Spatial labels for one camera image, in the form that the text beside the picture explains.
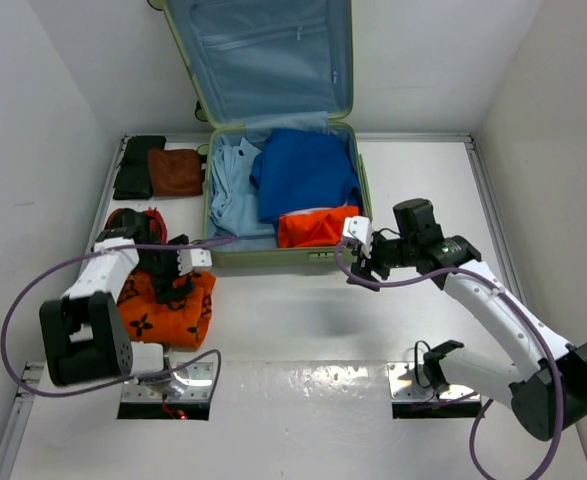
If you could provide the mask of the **red black headphones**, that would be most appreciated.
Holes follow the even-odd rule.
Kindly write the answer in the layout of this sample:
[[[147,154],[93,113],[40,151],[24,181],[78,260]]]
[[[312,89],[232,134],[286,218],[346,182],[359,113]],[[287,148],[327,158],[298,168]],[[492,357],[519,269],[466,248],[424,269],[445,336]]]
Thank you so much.
[[[168,238],[164,218],[156,208],[144,211],[118,208],[109,215],[105,229],[133,230],[133,238],[141,244],[164,244]]]

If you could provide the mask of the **orange black patterned towel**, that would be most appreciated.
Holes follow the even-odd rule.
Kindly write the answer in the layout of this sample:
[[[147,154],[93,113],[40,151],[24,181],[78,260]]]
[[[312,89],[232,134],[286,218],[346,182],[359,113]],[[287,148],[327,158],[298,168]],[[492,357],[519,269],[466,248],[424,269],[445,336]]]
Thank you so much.
[[[118,312],[132,341],[197,350],[212,319],[216,277],[192,272],[172,282],[178,292],[166,304],[157,301],[151,276],[138,270],[128,276],[117,301]]]

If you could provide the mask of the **plain orange shirt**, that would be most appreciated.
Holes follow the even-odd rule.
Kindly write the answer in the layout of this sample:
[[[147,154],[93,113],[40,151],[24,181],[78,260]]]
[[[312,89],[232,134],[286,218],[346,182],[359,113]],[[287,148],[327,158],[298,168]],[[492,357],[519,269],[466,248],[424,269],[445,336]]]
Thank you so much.
[[[314,248],[336,245],[342,235],[345,220],[358,216],[355,205],[289,213],[279,218],[277,244],[279,248]]]

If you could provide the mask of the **black pouch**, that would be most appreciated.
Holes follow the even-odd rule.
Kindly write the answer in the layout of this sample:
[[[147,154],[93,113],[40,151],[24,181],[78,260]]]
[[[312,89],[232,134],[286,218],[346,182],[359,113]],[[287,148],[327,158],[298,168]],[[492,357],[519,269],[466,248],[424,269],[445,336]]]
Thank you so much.
[[[126,144],[114,181],[114,200],[146,200],[153,196],[148,155],[153,149],[163,150],[164,136],[131,137]]]

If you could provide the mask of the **brown towel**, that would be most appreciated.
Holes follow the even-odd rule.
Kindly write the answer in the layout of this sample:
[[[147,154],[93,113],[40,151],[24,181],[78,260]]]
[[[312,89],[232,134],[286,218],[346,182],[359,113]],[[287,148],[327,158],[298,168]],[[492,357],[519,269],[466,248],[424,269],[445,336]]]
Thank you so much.
[[[196,150],[151,149],[148,168],[155,197],[193,197],[203,193],[204,173]]]

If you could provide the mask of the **light blue trousers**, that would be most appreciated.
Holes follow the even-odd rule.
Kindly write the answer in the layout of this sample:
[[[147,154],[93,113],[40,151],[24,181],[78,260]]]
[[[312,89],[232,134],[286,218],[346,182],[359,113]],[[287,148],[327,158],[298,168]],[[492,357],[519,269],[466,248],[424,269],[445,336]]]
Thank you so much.
[[[213,224],[241,238],[273,236],[274,227],[258,218],[257,189],[250,182],[255,158],[261,151],[245,138],[223,144],[211,164],[210,218]]]

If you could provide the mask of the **royal blue shirt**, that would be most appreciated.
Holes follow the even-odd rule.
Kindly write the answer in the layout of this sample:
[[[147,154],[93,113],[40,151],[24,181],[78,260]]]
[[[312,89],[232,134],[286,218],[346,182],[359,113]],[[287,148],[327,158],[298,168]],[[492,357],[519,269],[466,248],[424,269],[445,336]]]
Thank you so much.
[[[332,134],[275,129],[249,175],[257,191],[258,219],[275,224],[291,212],[362,206],[356,168],[343,141]]]

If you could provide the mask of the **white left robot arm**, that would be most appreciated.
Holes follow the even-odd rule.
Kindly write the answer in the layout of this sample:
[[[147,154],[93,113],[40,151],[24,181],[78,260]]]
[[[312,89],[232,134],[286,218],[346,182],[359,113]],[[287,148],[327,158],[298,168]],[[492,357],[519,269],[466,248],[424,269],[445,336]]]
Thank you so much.
[[[175,278],[180,235],[163,244],[143,227],[103,230],[96,238],[75,283],[39,310],[45,356],[52,383],[67,387],[129,375],[156,375],[165,367],[164,347],[156,341],[132,341],[117,300],[127,277],[144,265],[147,272]]]

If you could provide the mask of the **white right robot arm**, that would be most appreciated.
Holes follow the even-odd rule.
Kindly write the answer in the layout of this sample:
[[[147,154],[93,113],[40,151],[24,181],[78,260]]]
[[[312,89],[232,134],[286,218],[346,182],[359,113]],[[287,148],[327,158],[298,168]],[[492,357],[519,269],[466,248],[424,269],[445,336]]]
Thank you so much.
[[[345,220],[342,245],[354,262],[350,284],[372,291],[393,287],[394,268],[413,268],[462,305],[509,356],[500,364],[446,341],[424,353],[414,371],[436,393],[463,385],[508,407],[534,438],[551,439],[587,416],[587,343],[576,346],[546,326],[491,271],[464,237],[447,237],[426,199],[393,208],[398,233],[387,238],[367,217]]]

